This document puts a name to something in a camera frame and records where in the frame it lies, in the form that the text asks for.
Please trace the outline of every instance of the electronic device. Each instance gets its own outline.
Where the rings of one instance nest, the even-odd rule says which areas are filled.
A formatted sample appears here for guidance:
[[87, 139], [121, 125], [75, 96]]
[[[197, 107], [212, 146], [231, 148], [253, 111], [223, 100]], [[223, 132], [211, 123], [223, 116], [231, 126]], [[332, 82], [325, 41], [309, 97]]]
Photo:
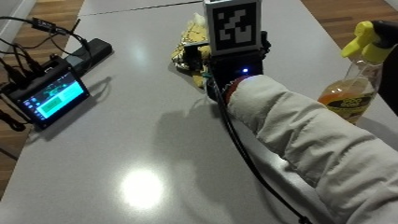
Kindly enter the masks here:
[[30, 121], [46, 129], [88, 97], [89, 92], [67, 60], [55, 56], [43, 64], [46, 75], [35, 78], [22, 89], [14, 84], [2, 92]]
[[91, 57], [84, 47], [80, 47], [73, 52], [73, 55], [79, 56], [68, 55], [65, 57], [65, 60], [72, 64], [79, 77], [81, 77], [88, 70], [113, 53], [112, 45], [99, 38], [92, 39], [88, 42], [88, 46]]

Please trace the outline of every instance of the white sleeve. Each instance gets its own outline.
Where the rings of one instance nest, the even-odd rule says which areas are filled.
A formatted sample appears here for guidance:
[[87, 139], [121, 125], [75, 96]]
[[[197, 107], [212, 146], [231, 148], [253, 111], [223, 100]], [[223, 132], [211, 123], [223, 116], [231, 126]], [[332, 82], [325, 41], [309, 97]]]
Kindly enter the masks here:
[[266, 76], [240, 82], [228, 107], [314, 187], [337, 223], [398, 223], [398, 152], [382, 140]]

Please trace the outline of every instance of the wall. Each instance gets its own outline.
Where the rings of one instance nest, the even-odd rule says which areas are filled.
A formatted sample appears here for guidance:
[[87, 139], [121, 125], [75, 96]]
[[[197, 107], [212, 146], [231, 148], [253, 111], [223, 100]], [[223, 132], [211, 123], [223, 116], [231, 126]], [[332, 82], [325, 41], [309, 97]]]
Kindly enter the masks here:
[[[26, 18], [35, 6], [36, 0], [0, 0], [0, 16]], [[12, 42], [23, 23], [20, 21], [0, 21], [0, 38]], [[8, 46], [0, 42], [0, 50]]]
[[386, 2], [398, 10], [398, 0], [386, 0]]

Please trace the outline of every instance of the white table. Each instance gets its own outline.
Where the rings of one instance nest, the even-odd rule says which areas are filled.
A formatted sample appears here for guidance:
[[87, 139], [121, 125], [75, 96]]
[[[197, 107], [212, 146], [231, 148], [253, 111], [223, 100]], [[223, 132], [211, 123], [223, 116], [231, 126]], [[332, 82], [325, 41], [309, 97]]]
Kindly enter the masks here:
[[[201, 4], [84, 17], [77, 33], [112, 43], [116, 53], [84, 77], [93, 97], [31, 135], [0, 203], [0, 223], [297, 223], [257, 184], [215, 106], [171, 64], [195, 12], [203, 12]], [[298, 1], [265, 0], [262, 13], [273, 44], [265, 72], [317, 98], [350, 62]], [[77, 47], [68, 43], [68, 49]], [[377, 98], [361, 125], [397, 147], [397, 124]], [[286, 162], [240, 123], [237, 128], [288, 201], [313, 223], [332, 223]], [[143, 183], [133, 186], [137, 178]]]
[[85, 0], [79, 16], [141, 10], [145, 7], [168, 6], [195, 1], [196, 0]]

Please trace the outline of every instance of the yellow spray nozzle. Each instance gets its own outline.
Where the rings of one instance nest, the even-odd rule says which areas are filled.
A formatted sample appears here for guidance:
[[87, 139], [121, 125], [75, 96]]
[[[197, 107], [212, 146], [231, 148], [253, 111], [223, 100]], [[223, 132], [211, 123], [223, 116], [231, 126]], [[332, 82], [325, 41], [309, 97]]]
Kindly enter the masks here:
[[354, 34], [357, 37], [341, 51], [341, 55], [345, 58], [362, 50], [365, 46], [378, 38], [377, 33], [374, 33], [373, 23], [370, 21], [362, 21], [358, 23]]

